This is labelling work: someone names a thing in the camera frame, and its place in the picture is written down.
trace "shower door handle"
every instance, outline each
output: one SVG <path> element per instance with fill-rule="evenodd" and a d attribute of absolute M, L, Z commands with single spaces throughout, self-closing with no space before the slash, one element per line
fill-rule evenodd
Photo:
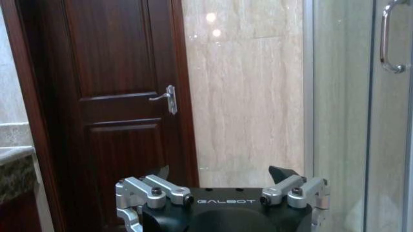
<path fill-rule="evenodd" d="M 380 62 L 385 70 L 393 73 L 401 73 L 407 67 L 403 64 L 393 65 L 389 62 L 389 29 L 391 29 L 391 13 L 392 9 L 407 3 L 407 0 L 392 0 L 389 5 L 385 6 L 381 18 L 381 40 L 380 40 Z"/>

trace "countertop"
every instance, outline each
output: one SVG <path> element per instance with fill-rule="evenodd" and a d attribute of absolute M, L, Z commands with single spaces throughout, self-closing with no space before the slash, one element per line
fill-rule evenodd
<path fill-rule="evenodd" d="M 0 147 L 0 204 L 34 189 L 34 153 L 31 146 Z"/>

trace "bolt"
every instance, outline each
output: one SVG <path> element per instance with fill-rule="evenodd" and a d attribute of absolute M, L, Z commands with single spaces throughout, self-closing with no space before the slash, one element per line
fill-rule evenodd
<path fill-rule="evenodd" d="M 260 202 L 261 202 L 262 205 L 270 205 L 272 204 L 272 200 L 266 196 L 262 196 L 260 198 Z"/>
<path fill-rule="evenodd" d="M 185 199 L 183 199 L 183 205 L 185 205 L 185 206 L 189 206 L 189 205 L 191 205 L 193 203 L 194 203 L 194 197 L 193 197 L 193 195 L 186 196 Z"/>
<path fill-rule="evenodd" d="M 161 187 L 153 187 L 151 193 L 154 196 L 159 196 L 162 194 Z"/>
<path fill-rule="evenodd" d="M 302 196 L 302 188 L 293 188 L 292 192 L 293 192 L 293 194 Z"/>

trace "silver door handle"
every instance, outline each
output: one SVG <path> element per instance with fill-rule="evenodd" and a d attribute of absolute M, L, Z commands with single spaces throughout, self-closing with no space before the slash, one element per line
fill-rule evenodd
<path fill-rule="evenodd" d="M 157 98 L 150 98 L 150 101 L 157 101 L 159 99 L 166 98 L 169 100 L 169 111 L 173 115 L 175 115 L 178 113 L 178 105 L 177 105 L 177 96 L 175 96 L 175 87 L 174 86 L 169 86 L 167 87 L 167 92 L 165 94 L 162 94 L 159 97 Z"/>
<path fill-rule="evenodd" d="M 405 71 L 407 66 L 403 64 L 393 65 L 389 62 L 389 27 L 391 27 L 391 13 L 392 9 L 399 5 L 407 3 L 407 0 L 392 0 L 385 6 L 381 18 L 381 40 L 380 40 L 380 62 L 385 70 L 393 73 Z"/>

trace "marble wall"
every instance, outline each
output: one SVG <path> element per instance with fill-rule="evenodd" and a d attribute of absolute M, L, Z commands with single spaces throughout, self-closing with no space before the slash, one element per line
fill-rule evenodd
<path fill-rule="evenodd" d="M 183 0 L 201 185 L 304 169 L 302 1 Z"/>

